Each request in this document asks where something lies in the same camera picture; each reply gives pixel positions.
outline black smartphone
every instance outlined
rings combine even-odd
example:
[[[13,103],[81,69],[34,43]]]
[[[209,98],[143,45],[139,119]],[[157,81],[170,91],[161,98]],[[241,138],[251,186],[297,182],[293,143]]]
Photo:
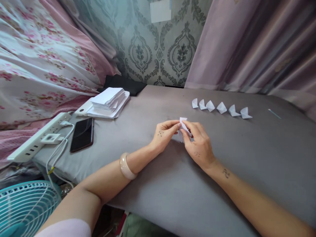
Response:
[[[76,122],[70,146],[70,152],[80,151],[93,144],[94,119],[88,118]]]

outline power strip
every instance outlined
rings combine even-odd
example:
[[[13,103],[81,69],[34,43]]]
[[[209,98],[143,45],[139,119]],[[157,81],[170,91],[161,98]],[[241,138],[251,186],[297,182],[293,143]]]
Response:
[[[60,123],[64,120],[69,121],[70,119],[70,114],[59,113],[48,124],[41,128],[41,130],[35,133],[29,140],[9,155],[7,160],[14,162],[29,161],[45,145],[40,141],[49,133],[57,133],[62,128]]]

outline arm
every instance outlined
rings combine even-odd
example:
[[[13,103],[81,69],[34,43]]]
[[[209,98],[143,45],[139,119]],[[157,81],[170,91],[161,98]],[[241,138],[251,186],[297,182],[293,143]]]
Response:
[[[133,173],[140,172],[163,152],[180,126],[179,120],[158,124],[152,142],[127,155],[126,162],[130,170]],[[93,231],[102,205],[114,198],[129,182],[121,172],[119,160],[102,167],[69,192],[39,232],[59,221],[72,218],[84,220]]]
[[[185,148],[192,159],[221,186],[263,237],[315,236],[310,226],[224,167],[213,155],[210,139],[201,124],[183,122],[194,136],[194,142],[191,142],[188,134],[181,130]]]

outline hand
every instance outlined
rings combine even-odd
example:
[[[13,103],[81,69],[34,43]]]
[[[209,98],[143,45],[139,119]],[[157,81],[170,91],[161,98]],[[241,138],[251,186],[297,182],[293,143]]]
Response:
[[[191,142],[188,133],[181,129],[184,146],[192,159],[205,171],[215,164],[210,138],[200,123],[182,121],[190,129],[194,142]]]
[[[179,120],[169,120],[157,124],[154,138],[152,139],[150,146],[154,147],[159,153],[163,152],[173,134],[178,134],[177,131],[180,127],[181,124]]]

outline electric fan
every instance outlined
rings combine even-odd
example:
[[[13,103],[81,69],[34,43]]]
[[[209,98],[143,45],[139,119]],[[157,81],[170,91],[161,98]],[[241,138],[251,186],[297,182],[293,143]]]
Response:
[[[61,202],[60,193],[44,180],[0,190],[0,237],[33,237]]]

